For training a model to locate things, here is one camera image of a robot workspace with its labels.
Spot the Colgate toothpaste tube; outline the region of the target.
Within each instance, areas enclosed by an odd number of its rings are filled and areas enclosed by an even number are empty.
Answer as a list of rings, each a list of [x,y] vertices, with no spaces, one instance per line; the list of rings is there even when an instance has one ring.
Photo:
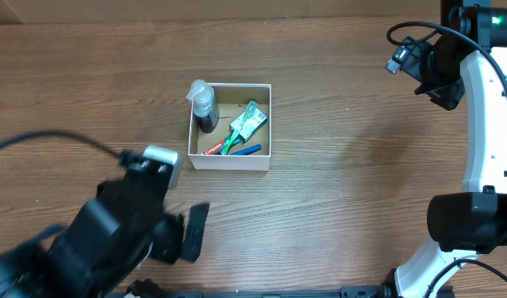
[[[215,144],[214,146],[210,147],[209,149],[207,149],[206,151],[203,151],[202,154],[203,155],[220,155],[221,154],[221,150],[229,143],[230,139],[231,139],[231,135],[225,137],[222,141],[220,141],[219,143]],[[241,137],[237,137],[233,142],[232,142],[232,145],[230,146],[230,148],[233,148],[235,145],[239,144],[242,142],[242,138]]]

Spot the blue disposable razor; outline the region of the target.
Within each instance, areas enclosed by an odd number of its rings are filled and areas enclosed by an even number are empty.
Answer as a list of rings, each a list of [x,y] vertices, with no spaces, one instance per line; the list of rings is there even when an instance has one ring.
[[[248,156],[250,154],[258,152],[261,149],[262,149],[262,145],[256,144],[254,146],[241,149],[240,151],[235,151],[232,153],[232,156]]]

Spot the green white soap box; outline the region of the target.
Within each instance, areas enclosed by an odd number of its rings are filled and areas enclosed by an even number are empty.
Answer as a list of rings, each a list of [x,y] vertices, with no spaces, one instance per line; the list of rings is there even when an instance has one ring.
[[[267,123],[268,117],[263,111],[256,108],[253,114],[250,115],[241,126],[244,116],[245,114],[242,113],[238,118],[231,122],[229,128],[231,133],[234,133],[237,128],[241,128],[238,137],[240,137],[244,142],[248,142],[251,137]]]

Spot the green white toothbrush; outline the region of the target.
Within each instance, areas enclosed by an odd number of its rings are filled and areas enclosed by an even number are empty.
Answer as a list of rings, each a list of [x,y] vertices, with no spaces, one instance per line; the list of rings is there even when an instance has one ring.
[[[257,102],[252,100],[248,103],[248,105],[246,106],[246,110],[244,112],[244,117],[239,122],[239,125],[237,126],[237,128],[233,131],[231,137],[229,138],[229,142],[222,148],[222,150],[221,150],[222,155],[226,155],[228,153],[232,144],[237,139],[237,137],[240,135],[240,132],[241,132],[244,124],[246,123],[248,118],[255,112],[256,107],[257,107]]]

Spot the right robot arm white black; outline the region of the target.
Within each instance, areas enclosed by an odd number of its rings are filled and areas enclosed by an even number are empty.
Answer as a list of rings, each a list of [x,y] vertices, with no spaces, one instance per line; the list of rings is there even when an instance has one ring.
[[[398,41],[386,67],[416,79],[418,93],[441,108],[466,102],[462,187],[431,199],[425,242],[369,296],[450,297],[456,272],[507,246],[507,8],[444,1],[440,17],[427,36]]]

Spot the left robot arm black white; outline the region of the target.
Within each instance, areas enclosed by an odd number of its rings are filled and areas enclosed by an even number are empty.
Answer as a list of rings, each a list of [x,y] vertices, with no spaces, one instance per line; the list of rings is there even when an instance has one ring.
[[[175,151],[123,151],[121,179],[98,185],[71,225],[53,225],[0,255],[0,297],[104,297],[148,257],[195,262],[207,203],[165,212],[181,160]]]

